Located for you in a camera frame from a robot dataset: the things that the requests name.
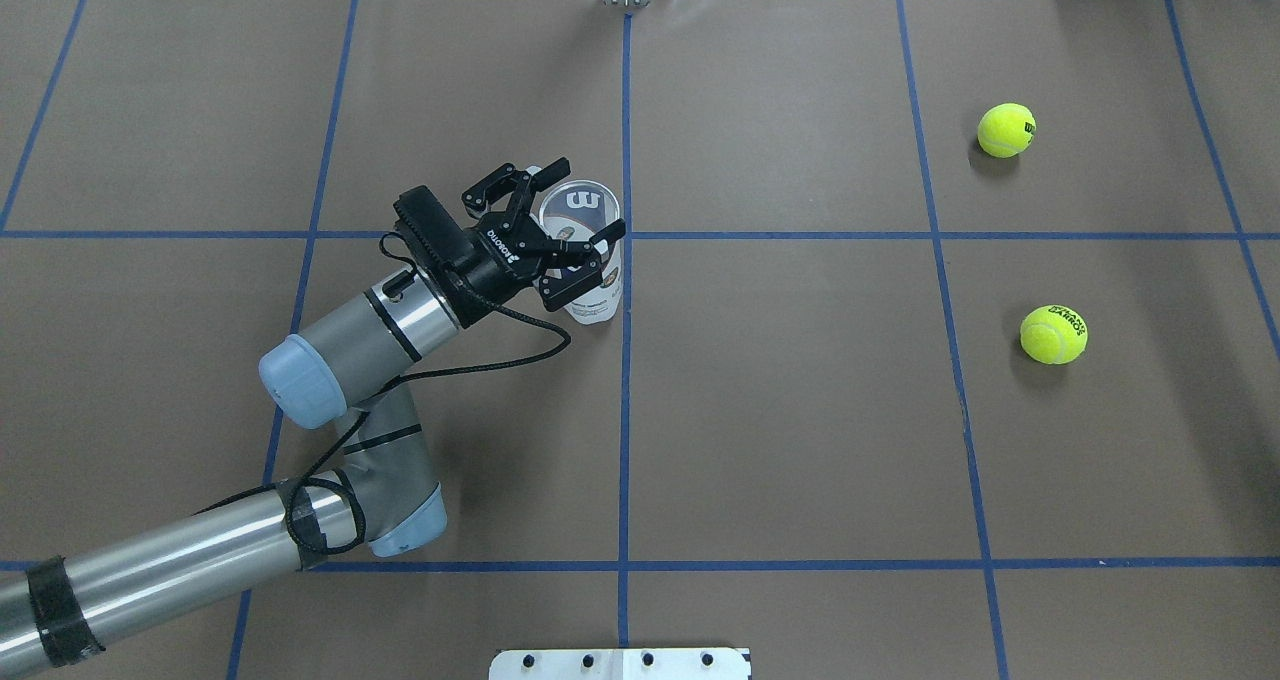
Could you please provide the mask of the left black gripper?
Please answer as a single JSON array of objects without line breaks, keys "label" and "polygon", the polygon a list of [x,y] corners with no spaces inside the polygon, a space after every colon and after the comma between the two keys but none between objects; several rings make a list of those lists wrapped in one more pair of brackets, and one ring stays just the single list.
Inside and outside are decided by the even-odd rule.
[{"label": "left black gripper", "polygon": [[[531,218],[518,220],[530,213],[536,193],[562,182],[570,172],[567,158],[536,172],[506,164],[462,193],[465,211],[477,222],[499,200],[508,200],[498,219],[468,229],[456,228],[442,246],[440,259],[447,266],[442,288],[462,327],[472,327],[492,312],[490,305],[503,306],[530,287],[536,265],[535,288],[548,312],[559,311],[604,286],[605,252],[625,237],[625,220],[604,225],[585,241],[557,239]],[[521,259],[529,250],[538,261]]]}]

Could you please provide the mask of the left grey silver robot arm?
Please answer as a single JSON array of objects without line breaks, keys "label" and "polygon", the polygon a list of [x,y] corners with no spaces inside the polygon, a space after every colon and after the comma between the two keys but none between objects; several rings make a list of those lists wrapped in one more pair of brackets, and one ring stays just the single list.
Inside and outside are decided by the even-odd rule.
[{"label": "left grey silver robot arm", "polygon": [[334,424],[335,443],[297,478],[230,496],[154,531],[3,587],[3,676],[78,665],[119,642],[360,547],[376,557],[447,526],[439,476],[410,389],[416,365],[535,289],[558,311],[620,275],[627,223],[612,193],[570,179],[570,161],[506,164],[462,193],[462,228],[424,184],[396,201],[404,246],[389,277],[265,353],[260,379],[293,424]]}]

